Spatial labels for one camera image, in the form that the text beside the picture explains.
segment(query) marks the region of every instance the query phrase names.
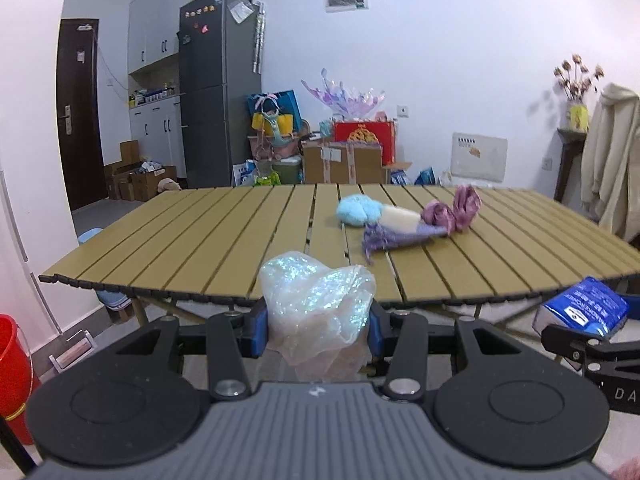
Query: black pole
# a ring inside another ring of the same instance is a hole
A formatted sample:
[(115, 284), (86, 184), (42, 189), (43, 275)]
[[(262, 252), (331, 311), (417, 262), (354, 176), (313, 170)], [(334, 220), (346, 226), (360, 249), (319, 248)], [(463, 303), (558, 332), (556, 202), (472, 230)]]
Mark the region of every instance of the black pole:
[(26, 476), (31, 471), (36, 469), (36, 463), (31, 458), (31, 455), (27, 453), (24, 446), (20, 443), (18, 438), (11, 431), (9, 425), (4, 420), (4, 417), (0, 415), (0, 444), (6, 449), (11, 459), (18, 466), (20, 471)]

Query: light blue fluffy object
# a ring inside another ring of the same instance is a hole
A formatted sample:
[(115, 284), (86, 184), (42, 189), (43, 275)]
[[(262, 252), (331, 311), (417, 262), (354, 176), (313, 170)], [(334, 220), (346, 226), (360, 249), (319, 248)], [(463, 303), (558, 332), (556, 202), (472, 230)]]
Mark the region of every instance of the light blue fluffy object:
[(364, 224), (375, 224), (380, 220), (382, 204), (367, 195), (346, 196), (340, 200), (335, 214), (340, 219), (340, 222), (355, 227), (363, 227)]

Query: wooden slat table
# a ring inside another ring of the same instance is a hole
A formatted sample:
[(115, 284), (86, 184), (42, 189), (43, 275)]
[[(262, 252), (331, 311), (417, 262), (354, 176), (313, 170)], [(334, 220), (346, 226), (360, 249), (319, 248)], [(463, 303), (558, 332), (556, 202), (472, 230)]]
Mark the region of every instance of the wooden slat table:
[[(452, 202), (454, 190), (326, 184), (167, 191), (40, 280), (150, 298), (174, 311), (177, 300), (247, 306), (262, 295), (261, 265), (286, 251), (330, 267), (365, 265), (362, 229), (335, 216), (341, 197), (361, 192), (420, 211), (431, 200)], [(369, 269), (380, 303), (480, 305), (553, 295), (585, 276), (608, 281), (640, 273), (638, 251), (539, 193), (479, 194), (482, 209), (466, 232), (374, 254)]]

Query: baseboard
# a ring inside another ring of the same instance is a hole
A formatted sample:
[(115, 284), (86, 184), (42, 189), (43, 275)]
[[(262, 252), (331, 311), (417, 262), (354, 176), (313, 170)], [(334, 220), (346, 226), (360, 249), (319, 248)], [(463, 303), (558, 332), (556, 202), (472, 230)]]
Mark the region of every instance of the baseboard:
[(49, 341), (33, 352), (33, 370), (36, 372), (36, 375), (39, 377), (53, 368), (53, 364), (51, 364), (49, 360), (50, 355), (58, 357), (80, 340), (80, 336), (78, 336), (72, 341), (67, 341), (67, 339), (71, 338), (76, 332), (88, 330), (92, 336), (97, 336), (110, 326), (111, 317), (105, 306), (101, 306), (88, 316), (82, 318), (75, 325), (65, 330), (62, 335), (59, 335), (57, 338)]

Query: round black cover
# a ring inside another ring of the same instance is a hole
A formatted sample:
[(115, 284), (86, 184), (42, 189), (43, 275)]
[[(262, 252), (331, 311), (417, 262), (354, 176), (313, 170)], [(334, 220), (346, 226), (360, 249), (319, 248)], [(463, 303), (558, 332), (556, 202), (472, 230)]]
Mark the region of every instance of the round black cover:
[(474, 362), (439, 389), (434, 414), (445, 434), (462, 450), (507, 467), (591, 458), (609, 423), (601, 391), (552, 361), (514, 366), (511, 357)]
[(84, 370), (64, 372), (31, 397), (27, 424), (45, 457), (93, 467), (144, 462), (197, 424), (197, 391), (174, 372), (136, 358)]

